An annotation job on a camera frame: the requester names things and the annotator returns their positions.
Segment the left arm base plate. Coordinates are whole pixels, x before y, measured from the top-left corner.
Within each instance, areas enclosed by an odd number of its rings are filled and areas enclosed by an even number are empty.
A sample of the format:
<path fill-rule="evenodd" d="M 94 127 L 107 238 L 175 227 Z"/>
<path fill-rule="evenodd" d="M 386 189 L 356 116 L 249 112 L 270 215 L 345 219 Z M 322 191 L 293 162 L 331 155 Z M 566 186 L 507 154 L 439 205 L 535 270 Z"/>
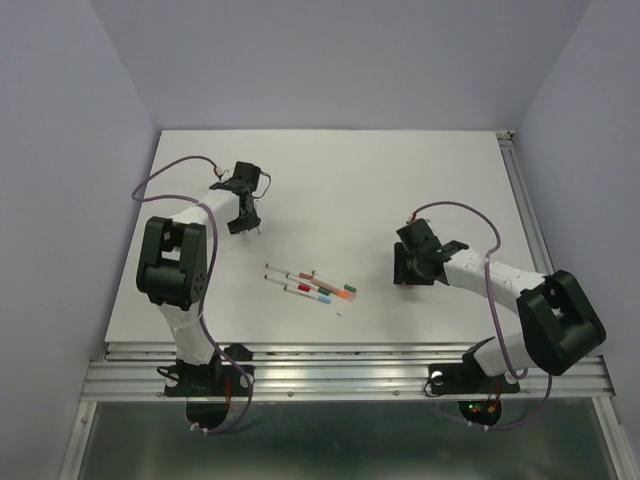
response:
<path fill-rule="evenodd" d="M 207 365 L 191 365 L 177 360 L 159 366 L 156 372 L 164 379 L 167 397 L 247 397 L 248 383 L 241 373 L 219 355 Z"/>

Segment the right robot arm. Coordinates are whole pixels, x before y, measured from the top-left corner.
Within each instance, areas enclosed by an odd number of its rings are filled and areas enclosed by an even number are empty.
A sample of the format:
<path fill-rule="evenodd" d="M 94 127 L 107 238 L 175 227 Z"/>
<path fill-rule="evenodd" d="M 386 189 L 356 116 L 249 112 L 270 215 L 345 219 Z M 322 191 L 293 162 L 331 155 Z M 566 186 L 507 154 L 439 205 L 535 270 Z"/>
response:
<path fill-rule="evenodd" d="M 494 337 L 467 352 L 460 366 L 466 387 L 482 390 L 509 370 L 538 367 L 560 376 L 604 343 L 605 327 L 571 273 L 543 275 L 489 261 L 462 242 L 443 244 L 423 219 L 397 235 L 394 284 L 439 282 L 487 299 L 492 314 L 502 306 L 519 319 L 519 333 L 506 336 L 495 321 Z"/>

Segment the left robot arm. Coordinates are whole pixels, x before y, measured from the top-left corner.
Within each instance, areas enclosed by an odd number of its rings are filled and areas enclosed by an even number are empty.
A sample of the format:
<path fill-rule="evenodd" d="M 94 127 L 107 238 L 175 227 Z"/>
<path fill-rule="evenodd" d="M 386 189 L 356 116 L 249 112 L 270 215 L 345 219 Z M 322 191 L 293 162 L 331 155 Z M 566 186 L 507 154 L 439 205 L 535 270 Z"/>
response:
<path fill-rule="evenodd" d="M 225 355 L 212 339 L 204 321 L 204 300 L 210 285 L 219 248 L 218 215 L 232 207 L 237 216 L 227 222 L 228 232 L 238 235 L 259 228 L 255 202 L 260 167 L 238 162 L 224 174 L 217 164 L 201 155 L 190 155 L 169 164 L 203 160 L 211 165 L 217 182 L 199 198 L 179 194 L 143 197 L 142 182 L 132 192 L 141 204 L 160 200 L 186 202 L 189 207 L 170 217 L 152 216 L 144 227 L 136 272 L 136 287 L 164 316 L 177 348 L 176 363 L 161 372 L 171 386 L 185 385 L 199 393 L 215 392 L 222 382 L 221 361 Z M 163 167 L 150 175 L 155 179 L 169 170 Z"/>

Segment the red capped marker pen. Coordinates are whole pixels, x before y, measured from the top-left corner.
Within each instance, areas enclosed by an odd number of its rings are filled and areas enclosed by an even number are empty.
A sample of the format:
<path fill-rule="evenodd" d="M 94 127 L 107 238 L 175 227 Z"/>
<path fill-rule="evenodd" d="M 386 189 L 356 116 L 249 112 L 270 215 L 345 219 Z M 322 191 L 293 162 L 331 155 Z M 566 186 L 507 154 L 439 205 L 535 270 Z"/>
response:
<path fill-rule="evenodd" d="M 311 291 L 311 288 L 309 286 L 304 285 L 302 283 L 299 283 L 297 281 L 293 281 L 293 280 L 284 278 L 284 277 L 277 277 L 277 276 L 266 274 L 264 276 L 264 279 L 269 281 L 269 282 L 272 282 L 272 283 L 275 283 L 275 284 L 279 284 L 279 285 L 282 285 L 284 287 L 292 287 L 292 288 L 295 288 L 295 289 L 303 291 L 303 292 L 310 292 Z"/>

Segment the grey capped marker pen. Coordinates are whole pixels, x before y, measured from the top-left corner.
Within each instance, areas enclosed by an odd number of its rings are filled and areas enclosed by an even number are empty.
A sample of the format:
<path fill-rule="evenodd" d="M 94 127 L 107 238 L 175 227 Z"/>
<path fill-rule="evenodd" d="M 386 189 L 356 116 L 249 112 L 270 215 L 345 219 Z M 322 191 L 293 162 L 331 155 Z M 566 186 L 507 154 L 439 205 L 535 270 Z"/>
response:
<path fill-rule="evenodd" d="M 261 230 L 259 227 L 249 229 L 249 230 L 244 230 L 240 233 L 242 237 L 254 237 L 254 236 L 259 236 L 260 234 L 261 234 Z"/>

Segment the blue capped marker pen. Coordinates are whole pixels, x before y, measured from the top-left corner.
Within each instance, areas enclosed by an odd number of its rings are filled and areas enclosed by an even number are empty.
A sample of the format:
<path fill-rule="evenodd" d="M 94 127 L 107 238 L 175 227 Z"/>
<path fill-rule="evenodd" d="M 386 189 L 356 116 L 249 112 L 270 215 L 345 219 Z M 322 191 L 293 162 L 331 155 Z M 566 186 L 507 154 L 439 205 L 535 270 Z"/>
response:
<path fill-rule="evenodd" d="M 326 304 L 326 305 L 329 305 L 332 302 L 332 300 L 329 297 L 325 296 L 325 295 L 317 294 L 317 293 L 315 293 L 313 291 L 311 291 L 311 292 L 303 291 L 303 290 L 300 290 L 298 288 L 294 288 L 293 286 L 289 286 L 289 285 L 285 286 L 283 288 L 283 290 L 285 292 L 287 292 L 287 293 L 294 294 L 294 295 L 297 295 L 297 296 L 301 296 L 301 297 L 304 297 L 304 298 L 307 298 L 307 299 L 310 299 L 310 300 L 313 300 L 313 301 L 317 301 L 317 302 L 320 302 L 320 303 Z"/>

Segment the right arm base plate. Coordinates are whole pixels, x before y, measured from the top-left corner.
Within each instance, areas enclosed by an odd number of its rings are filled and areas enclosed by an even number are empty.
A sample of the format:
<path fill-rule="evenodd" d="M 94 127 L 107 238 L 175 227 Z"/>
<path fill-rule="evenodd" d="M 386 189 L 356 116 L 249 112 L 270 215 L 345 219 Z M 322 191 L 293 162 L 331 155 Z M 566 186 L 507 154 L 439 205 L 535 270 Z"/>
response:
<path fill-rule="evenodd" d="M 487 375 L 469 352 L 459 361 L 432 363 L 423 387 L 428 397 L 482 395 L 520 392 L 518 382 L 509 383 L 503 374 Z"/>

